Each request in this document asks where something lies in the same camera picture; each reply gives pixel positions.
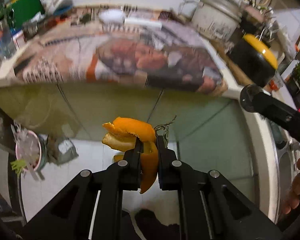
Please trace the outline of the right hand orange glove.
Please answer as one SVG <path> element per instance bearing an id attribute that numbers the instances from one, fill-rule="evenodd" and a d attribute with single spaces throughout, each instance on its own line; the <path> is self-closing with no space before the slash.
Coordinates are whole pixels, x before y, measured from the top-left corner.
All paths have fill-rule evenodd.
<path id="1" fill-rule="evenodd" d="M 296 166 L 300 171 L 300 159 Z M 300 172 L 293 179 L 292 185 L 285 195 L 285 199 L 281 203 L 281 213 L 288 215 L 292 210 L 296 209 L 300 204 Z"/>

